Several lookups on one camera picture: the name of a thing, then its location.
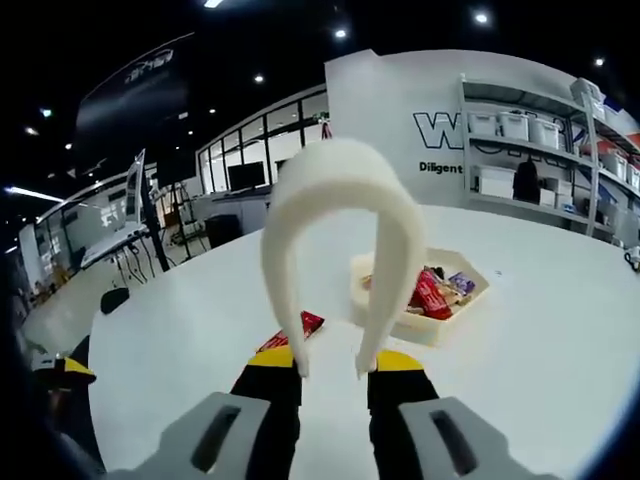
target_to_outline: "black banner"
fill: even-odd
[[[187,110],[191,37],[180,37],[136,59],[82,101],[73,141],[80,169],[144,147],[165,120]]]

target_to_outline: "white round table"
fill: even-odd
[[[478,312],[441,347],[390,337],[420,360],[441,397],[501,430],[535,473],[575,478],[606,446],[640,374],[640,277],[622,250],[565,230],[487,213],[423,207],[429,246],[456,250],[491,283]],[[279,330],[260,270],[261,232],[172,269],[98,312],[89,366],[96,438],[109,471],[151,456],[163,430],[215,391],[228,392]],[[308,342],[301,435],[291,478],[377,478],[366,378],[354,359],[349,261],[372,251],[375,217],[348,211],[297,247],[302,309],[327,319]]]

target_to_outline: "white u-shaped object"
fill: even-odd
[[[422,268],[423,218],[384,157],[353,140],[314,143],[280,171],[262,234],[262,270],[273,312],[301,377],[309,373],[295,283],[293,243],[314,220],[345,208],[378,214],[369,319],[356,357],[358,376],[406,308]]]

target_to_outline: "purple snack package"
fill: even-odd
[[[458,272],[455,275],[449,277],[449,281],[453,283],[456,288],[465,295],[469,295],[471,292],[473,292],[473,289],[476,288],[476,284],[473,283],[473,280],[467,277],[464,272]]]

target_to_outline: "red wrapper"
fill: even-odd
[[[432,275],[429,271],[420,272],[415,294],[419,298],[427,317],[446,320],[453,313],[442,294],[438,291],[438,284],[432,278]]]
[[[302,330],[304,332],[305,340],[309,338],[316,330],[318,330],[324,323],[324,318],[318,317],[317,315],[304,310],[300,312],[300,318],[302,318]],[[270,348],[281,347],[288,344],[289,339],[284,334],[284,332],[280,330],[273,337],[267,340],[267,342],[258,349],[257,353],[264,352],[265,350],[269,350]]]

